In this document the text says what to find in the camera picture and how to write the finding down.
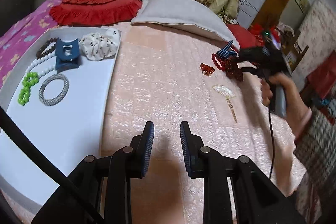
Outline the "checkered sleeve forearm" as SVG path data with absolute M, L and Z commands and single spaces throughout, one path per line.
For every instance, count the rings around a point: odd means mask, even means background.
M 306 173 L 295 191 L 295 208 L 306 223 L 335 221 L 335 117 L 316 108 L 295 142 L 294 155 Z

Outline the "person's right hand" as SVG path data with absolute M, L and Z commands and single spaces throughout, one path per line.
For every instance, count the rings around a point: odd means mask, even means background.
M 285 120 L 295 138 L 298 139 L 311 118 L 311 108 L 304 104 L 295 83 L 288 76 L 278 73 L 269 77 L 268 80 L 271 84 L 280 85 L 284 89 L 286 96 Z

